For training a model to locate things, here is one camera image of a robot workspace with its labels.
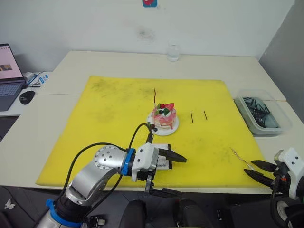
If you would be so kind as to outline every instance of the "wall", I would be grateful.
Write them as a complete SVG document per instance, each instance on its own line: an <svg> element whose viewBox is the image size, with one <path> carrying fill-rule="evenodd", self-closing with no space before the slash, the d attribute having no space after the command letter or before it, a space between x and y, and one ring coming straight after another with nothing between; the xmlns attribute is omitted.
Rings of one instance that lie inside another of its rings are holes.
<svg viewBox="0 0 304 228"><path fill-rule="evenodd" d="M260 59L304 123L304 1L296 0Z"/></svg>
<svg viewBox="0 0 304 228"><path fill-rule="evenodd" d="M294 0L1 0L0 43L23 71L53 70L70 50L260 58Z"/></svg>

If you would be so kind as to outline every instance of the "cake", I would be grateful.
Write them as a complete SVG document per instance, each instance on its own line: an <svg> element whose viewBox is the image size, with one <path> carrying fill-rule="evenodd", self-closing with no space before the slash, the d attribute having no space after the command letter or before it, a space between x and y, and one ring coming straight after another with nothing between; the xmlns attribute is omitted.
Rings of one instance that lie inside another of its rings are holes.
<svg viewBox="0 0 304 228"><path fill-rule="evenodd" d="M158 104L152 111L152 124L156 129L173 129L176 119L174 103Z"/></svg>

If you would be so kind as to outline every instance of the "laptop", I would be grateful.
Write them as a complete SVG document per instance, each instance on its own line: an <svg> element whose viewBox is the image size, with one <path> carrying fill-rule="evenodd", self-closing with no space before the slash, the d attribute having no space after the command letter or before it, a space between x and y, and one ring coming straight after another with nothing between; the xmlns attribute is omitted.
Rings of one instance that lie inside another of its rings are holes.
<svg viewBox="0 0 304 228"><path fill-rule="evenodd" d="M7 111L26 81L9 44L0 44L0 111Z"/></svg>

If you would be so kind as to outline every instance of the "white plate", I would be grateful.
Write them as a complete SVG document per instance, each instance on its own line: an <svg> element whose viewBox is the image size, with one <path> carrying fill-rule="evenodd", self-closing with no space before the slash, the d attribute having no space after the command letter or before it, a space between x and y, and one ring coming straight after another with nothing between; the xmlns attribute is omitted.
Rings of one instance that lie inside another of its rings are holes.
<svg viewBox="0 0 304 228"><path fill-rule="evenodd" d="M150 122L150 123L153 123L152 113L149 114L149 116L147 118L147 121ZM174 122L174 125L173 125L173 129L171 129L171 128L169 128L169 129L159 129L159 128L157 128L156 132L153 129L152 129L152 132L155 135L166 136L166 135L174 133L177 130L177 128L179 127L179 123L180 123L179 119L176 116L175 117L175 122Z"/></svg>

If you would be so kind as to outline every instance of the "yellow cutting board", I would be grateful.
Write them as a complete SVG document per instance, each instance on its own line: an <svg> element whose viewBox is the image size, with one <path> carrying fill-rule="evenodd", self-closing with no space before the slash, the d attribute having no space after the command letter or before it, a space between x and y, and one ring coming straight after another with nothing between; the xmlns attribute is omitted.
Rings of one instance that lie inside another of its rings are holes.
<svg viewBox="0 0 304 228"><path fill-rule="evenodd" d="M248 130L229 91L220 80L139 79L91 76L66 128L37 179L38 185L63 186L74 156L84 147L108 142L127 148L136 127L146 122L156 103L175 103L180 125L169 136L155 136L153 143L169 143L188 159L173 163L173 169L157 171L156 187L261 187L248 177L230 148L247 162L263 156ZM140 129L133 147L145 143L148 131ZM97 146L75 163L71 179L92 159ZM108 186L112 186L113 177ZM119 187L143 187L124 177Z"/></svg>

